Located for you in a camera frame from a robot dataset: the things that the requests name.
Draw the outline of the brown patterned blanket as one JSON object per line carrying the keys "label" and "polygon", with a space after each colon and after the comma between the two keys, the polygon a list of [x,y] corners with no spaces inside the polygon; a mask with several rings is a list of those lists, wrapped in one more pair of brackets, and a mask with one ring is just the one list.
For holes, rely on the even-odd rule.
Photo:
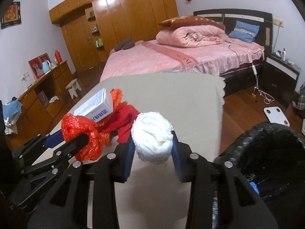
{"label": "brown patterned blanket", "polygon": [[159,23],[162,30],[176,30],[180,27],[199,25],[212,25],[225,31],[225,26],[223,24],[212,19],[196,15],[171,18]]}

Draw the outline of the wooden wardrobe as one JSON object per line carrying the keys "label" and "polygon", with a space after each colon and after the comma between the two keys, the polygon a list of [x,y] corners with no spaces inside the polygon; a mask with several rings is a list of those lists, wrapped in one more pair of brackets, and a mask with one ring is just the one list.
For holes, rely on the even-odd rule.
{"label": "wooden wardrobe", "polygon": [[78,73],[107,61],[124,39],[154,39],[159,23],[178,15],[175,0],[65,0],[49,13]]}

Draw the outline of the red plastic bag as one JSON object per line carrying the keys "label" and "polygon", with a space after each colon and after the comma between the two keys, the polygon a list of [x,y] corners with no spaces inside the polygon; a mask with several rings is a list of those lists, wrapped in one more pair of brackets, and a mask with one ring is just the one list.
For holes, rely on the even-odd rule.
{"label": "red plastic bag", "polygon": [[81,148],[75,156],[77,160],[95,161],[101,156],[103,138],[98,131],[97,123],[93,120],[68,113],[62,118],[61,130],[66,142],[81,136]]}

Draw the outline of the red thermos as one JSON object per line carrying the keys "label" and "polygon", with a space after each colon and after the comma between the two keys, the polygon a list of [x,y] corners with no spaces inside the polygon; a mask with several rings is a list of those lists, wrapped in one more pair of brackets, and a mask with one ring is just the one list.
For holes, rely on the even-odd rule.
{"label": "red thermos", "polygon": [[60,64],[63,61],[62,57],[60,56],[60,52],[55,50],[54,55],[55,55],[56,61]]}

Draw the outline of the folded pink quilt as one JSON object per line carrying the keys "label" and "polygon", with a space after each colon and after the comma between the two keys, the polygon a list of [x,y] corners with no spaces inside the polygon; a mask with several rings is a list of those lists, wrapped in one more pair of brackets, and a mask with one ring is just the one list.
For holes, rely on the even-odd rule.
{"label": "folded pink quilt", "polygon": [[196,48],[221,44],[225,31],[213,25],[183,26],[176,30],[161,30],[159,44],[178,48]]}

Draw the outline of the black white nightstand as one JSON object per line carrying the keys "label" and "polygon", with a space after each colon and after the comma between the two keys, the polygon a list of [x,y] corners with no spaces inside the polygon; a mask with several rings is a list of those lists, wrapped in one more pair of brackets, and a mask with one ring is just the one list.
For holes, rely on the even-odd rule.
{"label": "black white nightstand", "polygon": [[297,65],[270,54],[264,62],[259,87],[287,109],[292,103],[300,72]]}

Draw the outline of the beige table cloth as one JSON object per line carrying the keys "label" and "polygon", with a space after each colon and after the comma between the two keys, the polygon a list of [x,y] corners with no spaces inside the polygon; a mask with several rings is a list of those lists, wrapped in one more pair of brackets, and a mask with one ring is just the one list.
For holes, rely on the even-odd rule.
{"label": "beige table cloth", "polygon": [[[112,77],[92,88],[119,88],[139,112],[158,112],[173,125],[180,141],[207,160],[219,152],[224,81],[209,74],[151,73]],[[185,228],[190,184],[179,181],[172,160],[155,165],[134,157],[128,182],[117,183],[118,158],[69,167],[28,223],[28,228]]]}

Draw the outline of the white blue medicine box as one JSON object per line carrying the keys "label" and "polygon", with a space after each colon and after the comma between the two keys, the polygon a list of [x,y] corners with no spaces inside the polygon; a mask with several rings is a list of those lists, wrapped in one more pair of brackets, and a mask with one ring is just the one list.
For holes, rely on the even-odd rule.
{"label": "white blue medicine box", "polygon": [[77,108],[73,115],[83,116],[97,123],[111,113],[113,113],[113,98],[110,92],[103,88]]}

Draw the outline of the blue pillow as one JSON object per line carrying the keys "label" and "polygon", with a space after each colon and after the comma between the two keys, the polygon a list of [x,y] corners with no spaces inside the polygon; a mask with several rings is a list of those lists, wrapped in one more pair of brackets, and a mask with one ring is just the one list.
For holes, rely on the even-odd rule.
{"label": "blue pillow", "polygon": [[246,43],[252,43],[257,37],[258,32],[258,25],[252,25],[237,20],[234,29],[229,33],[229,37],[239,39]]}

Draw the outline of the orange knitted cloth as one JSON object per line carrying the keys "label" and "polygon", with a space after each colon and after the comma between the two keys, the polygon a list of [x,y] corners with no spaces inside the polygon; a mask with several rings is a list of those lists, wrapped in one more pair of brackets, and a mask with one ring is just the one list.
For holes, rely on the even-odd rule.
{"label": "orange knitted cloth", "polygon": [[115,112],[128,104],[128,102],[126,101],[121,102],[121,99],[123,97],[123,92],[119,88],[112,89],[110,91],[110,94],[113,99],[113,112],[97,123],[98,133],[102,138],[102,143],[103,145],[107,145],[107,146],[109,146],[111,143],[111,132],[113,131],[113,129],[108,133],[105,133],[103,131],[108,127],[107,123],[114,116]]}

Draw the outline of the wall power socket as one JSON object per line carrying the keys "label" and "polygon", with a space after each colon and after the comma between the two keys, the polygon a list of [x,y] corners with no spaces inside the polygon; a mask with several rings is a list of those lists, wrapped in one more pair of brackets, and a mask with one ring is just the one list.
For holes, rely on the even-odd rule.
{"label": "wall power socket", "polygon": [[278,27],[283,27],[284,26],[283,21],[281,21],[280,19],[276,19],[276,18],[273,19],[273,24],[278,26]]}

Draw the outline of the white tissue ball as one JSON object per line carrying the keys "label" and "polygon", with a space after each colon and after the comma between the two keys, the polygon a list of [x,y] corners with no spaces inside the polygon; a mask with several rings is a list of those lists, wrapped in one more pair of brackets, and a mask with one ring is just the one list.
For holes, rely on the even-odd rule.
{"label": "white tissue ball", "polygon": [[172,124],[158,112],[137,115],[131,137],[138,158],[153,164],[166,162],[172,152],[173,130]]}

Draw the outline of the light blue kettle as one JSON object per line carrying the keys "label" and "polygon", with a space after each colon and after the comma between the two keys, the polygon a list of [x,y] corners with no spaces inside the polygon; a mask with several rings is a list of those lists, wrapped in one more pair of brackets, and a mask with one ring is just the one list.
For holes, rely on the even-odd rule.
{"label": "light blue kettle", "polygon": [[51,71],[51,63],[49,60],[45,60],[42,62],[42,69],[43,69],[44,74]]}

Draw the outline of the grey clothes on bed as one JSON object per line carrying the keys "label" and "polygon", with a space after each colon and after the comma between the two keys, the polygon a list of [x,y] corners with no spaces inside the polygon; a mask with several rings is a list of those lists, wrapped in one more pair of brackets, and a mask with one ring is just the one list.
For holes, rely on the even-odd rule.
{"label": "grey clothes on bed", "polygon": [[127,38],[127,39],[123,40],[121,43],[117,44],[114,47],[114,51],[117,52],[120,50],[127,50],[127,49],[134,47],[135,45],[136,45],[135,42],[133,42],[130,38]]}

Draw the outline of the red cloth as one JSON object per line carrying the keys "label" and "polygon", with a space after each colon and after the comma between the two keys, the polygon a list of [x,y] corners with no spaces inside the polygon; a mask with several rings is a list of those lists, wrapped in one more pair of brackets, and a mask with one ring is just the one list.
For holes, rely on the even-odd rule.
{"label": "red cloth", "polygon": [[97,123],[103,145],[110,145],[111,133],[116,131],[119,144],[127,143],[133,122],[139,111],[127,102],[120,103],[113,113]]}

